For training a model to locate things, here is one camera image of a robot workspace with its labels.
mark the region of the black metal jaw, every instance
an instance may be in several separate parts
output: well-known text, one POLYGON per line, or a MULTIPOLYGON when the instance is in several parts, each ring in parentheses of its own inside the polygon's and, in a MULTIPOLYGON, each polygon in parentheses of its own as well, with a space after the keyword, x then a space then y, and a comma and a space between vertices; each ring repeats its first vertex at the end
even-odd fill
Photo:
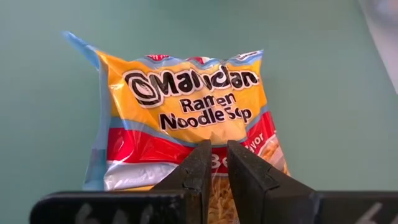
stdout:
MULTIPOLYGON (((241 224, 398 224, 397 192, 317 192, 228 141, 228 176, 241 224)), ((146 192, 64 192, 39 201, 31 224, 204 224, 211 144, 203 141, 146 192)))

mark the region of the maruchan ramen noodle soup package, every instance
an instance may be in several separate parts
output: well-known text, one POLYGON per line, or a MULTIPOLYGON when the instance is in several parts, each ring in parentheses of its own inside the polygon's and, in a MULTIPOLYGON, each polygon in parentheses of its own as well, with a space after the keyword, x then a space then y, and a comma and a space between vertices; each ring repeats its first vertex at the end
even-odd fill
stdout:
POLYGON ((125 61, 64 36, 99 71, 101 122, 85 189, 149 190, 210 139, 209 223, 237 223, 227 140, 289 173, 262 86, 261 50, 228 60, 147 55, 125 61))

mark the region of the red stripe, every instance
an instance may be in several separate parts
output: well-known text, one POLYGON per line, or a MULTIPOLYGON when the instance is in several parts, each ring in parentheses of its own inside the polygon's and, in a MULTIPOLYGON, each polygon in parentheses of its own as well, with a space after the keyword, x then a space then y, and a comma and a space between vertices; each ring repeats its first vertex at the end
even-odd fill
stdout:
MULTIPOLYGON (((251 147, 256 154, 275 132, 270 112, 266 112, 261 119, 247 133, 247 140, 243 146, 251 147)), ((192 151, 192 147, 182 146, 168 140, 151 136, 141 131, 111 128, 108 136, 107 160, 127 163, 139 162, 172 162, 180 164, 192 151)), ((213 165, 217 172, 226 173, 226 147, 213 148, 213 165)))

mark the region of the teal background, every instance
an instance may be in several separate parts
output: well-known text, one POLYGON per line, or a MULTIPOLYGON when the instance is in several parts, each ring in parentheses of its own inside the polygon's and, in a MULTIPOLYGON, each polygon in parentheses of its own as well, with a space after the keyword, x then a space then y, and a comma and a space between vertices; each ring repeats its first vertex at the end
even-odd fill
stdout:
POLYGON ((2 0, 0 223, 81 187, 98 74, 70 30, 132 60, 265 50, 262 77, 292 175, 315 189, 398 190, 398 97, 356 0, 2 0))

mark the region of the dried ramen noodles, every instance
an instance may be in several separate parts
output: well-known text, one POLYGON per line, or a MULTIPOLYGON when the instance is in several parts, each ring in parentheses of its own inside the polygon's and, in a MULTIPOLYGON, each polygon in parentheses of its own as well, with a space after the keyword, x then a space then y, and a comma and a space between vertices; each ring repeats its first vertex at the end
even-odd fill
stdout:
POLYGON ((262 87, 261 50, 228 60, 148 55, 125 61, 64 34, 99 71, 101 122, 85 189, 149 190, 210 139, 208 220, 237 223, 227 140, 289 173, 262 87))

